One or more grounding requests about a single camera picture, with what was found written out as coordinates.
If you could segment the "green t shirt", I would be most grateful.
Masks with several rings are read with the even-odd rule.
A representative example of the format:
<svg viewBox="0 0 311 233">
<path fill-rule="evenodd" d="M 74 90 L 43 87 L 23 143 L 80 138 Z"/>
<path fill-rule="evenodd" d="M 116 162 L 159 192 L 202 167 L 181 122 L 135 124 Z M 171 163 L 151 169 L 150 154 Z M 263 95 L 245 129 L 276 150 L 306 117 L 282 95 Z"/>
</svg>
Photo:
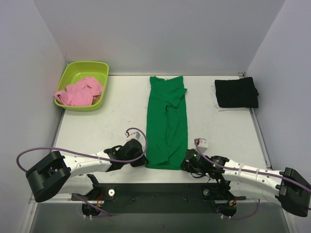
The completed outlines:
<svg viewBox="0 0 311 233">
<path fill-rule="evenodd" d="M 186 92 L 183 77 L 150 77 L 146 136 L 147 168 L 179 170 L 188 149 Z"/>
</svg>

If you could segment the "white t shirt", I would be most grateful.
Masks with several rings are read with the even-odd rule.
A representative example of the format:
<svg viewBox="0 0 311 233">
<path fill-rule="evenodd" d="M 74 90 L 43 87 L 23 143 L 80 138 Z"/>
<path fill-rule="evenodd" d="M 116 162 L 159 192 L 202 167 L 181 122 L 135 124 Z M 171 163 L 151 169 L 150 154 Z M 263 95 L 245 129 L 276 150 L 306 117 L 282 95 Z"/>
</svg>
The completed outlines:
<svg viewBox="0 0 311 233">
<path fill-rule="evenodd" d="M 211 97 L 212 97 L 213 105 L 219 112 L 221 112 L 221 111 L 242 111 L 242 110 L 246 110 L 247 109 L 245 107 L 242 107 L 242 108 L 223 108 L 223 107 L 220 107 L 219 104 L 218 104 L 218 101 L 217 101 L 217 97 L 216 97 L 216 87 L 215 87 L 215 84 L 212 84 L 210 86 L 210 94 L 211 94 Z"/>
</svg>

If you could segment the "black t shirt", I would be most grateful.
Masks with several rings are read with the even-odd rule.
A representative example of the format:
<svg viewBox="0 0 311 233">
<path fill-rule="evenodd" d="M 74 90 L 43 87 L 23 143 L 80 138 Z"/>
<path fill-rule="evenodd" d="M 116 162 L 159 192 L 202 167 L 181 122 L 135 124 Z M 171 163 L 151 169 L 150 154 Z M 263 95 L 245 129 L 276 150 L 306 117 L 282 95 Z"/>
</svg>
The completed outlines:
<svg viewBox="0 0 311 233">
<path fill-rule="evenodd" d="M 221 108 L 258 108 L 259 93 L 252 77 L 215 80 L 215 94 Z"/>
</svg>

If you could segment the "green plastic basin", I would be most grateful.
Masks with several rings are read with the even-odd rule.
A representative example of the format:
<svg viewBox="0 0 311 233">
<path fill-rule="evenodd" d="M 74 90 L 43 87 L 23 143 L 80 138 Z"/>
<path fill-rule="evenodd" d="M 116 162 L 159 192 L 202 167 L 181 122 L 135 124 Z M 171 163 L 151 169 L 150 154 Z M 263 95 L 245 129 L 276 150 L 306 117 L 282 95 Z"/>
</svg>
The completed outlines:
<svg viewBox="0 0 311 233">
<path fill-rule="evenodd" d="M 69 84 L 74 84 L 84 77 L 95 77 L 101 85 L 104 86 L 101 97 L 95 101 L 91 106 L 65 106 L 60 104 L 55 98 L 54 103 L 64 109 L 79 112 L 96 111 L 100 108 L 105 93 L 106 83 L 108 80 L 109 66 L 103 62 L 82 61 L 73 62 L 69 64 L 58 84 L 56 90 L 65 90 Z"/>
</svg>

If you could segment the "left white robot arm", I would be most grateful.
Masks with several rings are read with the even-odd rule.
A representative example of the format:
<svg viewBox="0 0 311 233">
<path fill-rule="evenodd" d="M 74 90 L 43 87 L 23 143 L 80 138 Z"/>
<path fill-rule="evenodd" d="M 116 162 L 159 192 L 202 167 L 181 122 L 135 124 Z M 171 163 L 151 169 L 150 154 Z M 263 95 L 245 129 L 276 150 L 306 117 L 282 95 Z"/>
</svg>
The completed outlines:
<svg viewBox="0 0 311 233">
<path fill-rule="evenodd" d="M 93 172 L 111 172 L 124 165 L 147 163 L 146 143 L 129 139 L 123 146 L 114 146 L 89 157 L 62 155 L 52 151 L 26 172 L 36 202 L 44 202 L 60 193 L 75 193 L 89 200 L 99 196 L 100 188 Z"/>
</svg>

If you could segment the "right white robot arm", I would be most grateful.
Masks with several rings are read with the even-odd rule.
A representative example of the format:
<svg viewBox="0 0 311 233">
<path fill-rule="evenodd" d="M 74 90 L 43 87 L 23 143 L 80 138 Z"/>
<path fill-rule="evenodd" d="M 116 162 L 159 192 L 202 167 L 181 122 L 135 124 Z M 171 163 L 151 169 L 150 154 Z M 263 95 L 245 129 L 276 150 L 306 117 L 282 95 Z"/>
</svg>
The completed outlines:
<svg viewBox="0 0 311 233">
<path fill-rule="evenodd" d="M 310 211 L 311 185 L 293 168 L 265 170 L 190 149 L 181 169 L 212 180 L 208 187 L 212 200 L 265 200 L 299 217 L 307 217 Z"/>
</svg>

